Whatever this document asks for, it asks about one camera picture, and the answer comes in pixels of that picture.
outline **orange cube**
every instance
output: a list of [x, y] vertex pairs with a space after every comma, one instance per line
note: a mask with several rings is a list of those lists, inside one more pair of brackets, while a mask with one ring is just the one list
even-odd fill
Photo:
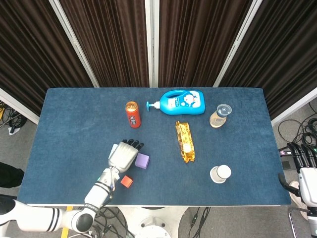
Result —
[[121, 184], [127, 188], [129, 188], [132, 184], [133, 180], [131, 178], [129, 178], [127, 175], [123, 177], [123, 179], [121, 180]]

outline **orange can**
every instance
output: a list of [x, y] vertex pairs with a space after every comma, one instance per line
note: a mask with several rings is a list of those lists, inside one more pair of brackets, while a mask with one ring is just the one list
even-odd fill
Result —
[[132, 128], [138, 128], [141, 125], [138, 104], [136, 102], [128, 102], [125, 105], [125, 111], [127, 112], [130, 126]]

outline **blue bottle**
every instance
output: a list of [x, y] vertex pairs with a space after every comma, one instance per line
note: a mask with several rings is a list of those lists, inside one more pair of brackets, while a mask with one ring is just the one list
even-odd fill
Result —
[[201, 91], [173, 90], [165, 93], [159, 102], [147, 102], [148, 111], [150, 107], [160, 109], [168, 115], [198, 115], [205, 112], [205, 101]]

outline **yellow wrapper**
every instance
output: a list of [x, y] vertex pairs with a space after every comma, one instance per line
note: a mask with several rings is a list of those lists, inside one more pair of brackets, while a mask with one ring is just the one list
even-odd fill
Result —
[[195, 150], [188, 122], [176, 122], [178, 143], [182, 157], [186, 163], [195, 161]]

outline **shoe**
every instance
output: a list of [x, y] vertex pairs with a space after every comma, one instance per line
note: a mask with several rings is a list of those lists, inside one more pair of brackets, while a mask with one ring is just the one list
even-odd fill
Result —
[[[290, 186], [295, 187], [295, 188], [299, 188], [299, 182], [297, 181], [291, 181], [289, 183]], [[302, 199], [300, 197], [295, 196], [292, 193], [289, 193], [291, 196], [292, 201], [296, 204], [297, 207], [299, 208], [303, 208], [303, 209], [307, 209], [307, 206], [305, 205], [305, 203], [302, 202]], [[307, 213], [306, 212], [301, 212], [303, 218], [307, 221]]]

